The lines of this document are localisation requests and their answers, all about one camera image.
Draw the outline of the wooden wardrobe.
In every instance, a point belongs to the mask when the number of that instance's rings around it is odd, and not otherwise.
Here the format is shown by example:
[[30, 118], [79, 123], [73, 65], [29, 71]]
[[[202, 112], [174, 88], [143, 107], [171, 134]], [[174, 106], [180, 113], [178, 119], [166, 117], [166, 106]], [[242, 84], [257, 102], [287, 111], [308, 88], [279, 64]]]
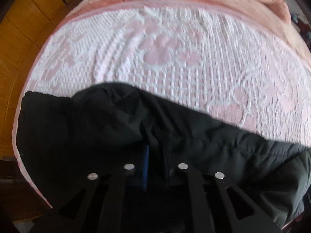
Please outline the wooden wardrobe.
[[14, 160], [13, 121], [35, 57], [81, 0], [1, 0], [1, 160]]

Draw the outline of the pink white patterned bed blanket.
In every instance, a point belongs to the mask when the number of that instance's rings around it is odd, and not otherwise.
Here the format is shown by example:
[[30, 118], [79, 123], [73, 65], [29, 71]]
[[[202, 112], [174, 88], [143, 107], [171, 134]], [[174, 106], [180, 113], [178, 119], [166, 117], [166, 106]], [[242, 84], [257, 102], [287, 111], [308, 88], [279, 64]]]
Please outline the pink white patterned bed blanket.
[[14, 120], [18, 165], [50, 211], [17, 149], [22, 99], [29, 91], [73, 97], [105, 83], [126, 84], [264, 139], [310, 148], [310, 51], [263, 3], [85, 0], [40, 50]]

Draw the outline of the black pants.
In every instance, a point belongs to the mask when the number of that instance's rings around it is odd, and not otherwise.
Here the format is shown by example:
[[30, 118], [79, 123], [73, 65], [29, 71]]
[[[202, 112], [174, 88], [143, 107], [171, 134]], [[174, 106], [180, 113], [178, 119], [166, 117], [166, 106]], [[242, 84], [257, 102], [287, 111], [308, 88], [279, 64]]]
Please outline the black pants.
[[249, 133], [138, 88], [105, 83], [22, 99], [17, 149], [52, 210], [32, 232], [83, 232], [84, 160], [121, 147], [163, 146], [169, 172], [186, 163], [224, 173], [281, 229], [305, 210], [310, 148]]

